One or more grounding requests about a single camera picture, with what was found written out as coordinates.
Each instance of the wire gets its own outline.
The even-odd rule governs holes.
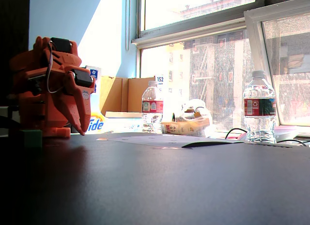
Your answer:
[[[52,41],[49,41],[47,44],[47,46],[50,50],[50,56],[49,56],[49,61],[48,61],[48,67],[46,70],[46,89],[49,93],[56,93],[59,90],[61,90],[63,88],[63,86],[60,87],[59,89],[55,90],[55,91],[50,91],[50,89],[49,89],[49,75],[50,75],[50,71],[51,71],[52,66],[53,66],[53,51],[52,51],[52,47],[50,47],[50,43],[54,44]]]
[[[288,141],[291,141],[291,142],[298,142],[298,143],[302,144],[303,146],[307,146],[307,145],[305,145],[304,142],[302,142],[302,141],[300,141],[300,140],[297,140],[297,139],[286,139],[286,140],[281,140],[281,141],[279,141],[279,142],[277,142],[277,143],[283,143],[283,142],[288,142]]]
[[[242,130],[243,132],[247,133],[247,131],[246,131],[246,130],[244,130],[244,129],[241,129],[241,128],[232,128],[230,131],[228,131],[228,133],[227,133],[227,135],[226,135],[225,139],[227,139],[227,137],[228,137],[229,133],[230,133],[230,132],[232,132],[232,131],[233,131],[233,130],[235,130],[235,129]]]

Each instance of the paper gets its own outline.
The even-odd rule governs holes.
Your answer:
[[[208,146],[208,143],[223,142],[225,143],[238,143],[239,141],[234,140],[223,140],[223,139],[210,139],[203,137],[194,137],[194,136],[183,136],[183,135],[150,135],[150,136],[132,136],[132,137],[121,137],[115,139],[109,139],[111,141],[132,143],[132,144],[141,144],[141,145],[150,145],[157,147],[174,147],[182,148],[186,145],[193,144],[193,146]]]

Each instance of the red bottle label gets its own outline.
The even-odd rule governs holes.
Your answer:
[[[142,113],[163,113],[164,102],[162,100],[142,101]]]
[[[275,99],[244,99],[245,116],[274,116],[276,115]]]

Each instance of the bottle cap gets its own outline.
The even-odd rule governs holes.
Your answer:
[[[149,81],[149,86],[157,86],[157,81]]]
[[[265,77],[265,76],[266,74],[262,70],[252,72],[252,77]]]

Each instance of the black cable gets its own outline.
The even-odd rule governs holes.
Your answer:
[[[302,144],[303,146],[307,146],[307,145],[304,144],[304,142],[302,142],[302,141],[300,141],[300,140],[297,140],[297,139],[286,139],[286,140],[281,140],[281,141],[279,141],[279,142],[277,142],[277,143],[283,143],[283,142],[288,142],[288,141],[291,141],[291,142],[298,142],[298,143]]]
[[[232,128],[230,131],[228,131],[228,133],[227,133],[227,135],[226,135],[225,139],[227,139],[227,137],[228,137],[229,133],[230,133],[230,132],[232,132],[232,131],[233,131],[233,130],[235,130],[235,129],[242,130],[243,132],[247,133],[247,131],[246,131],[246,130],[244,130],[244,129],[241,129],[241,128]]]

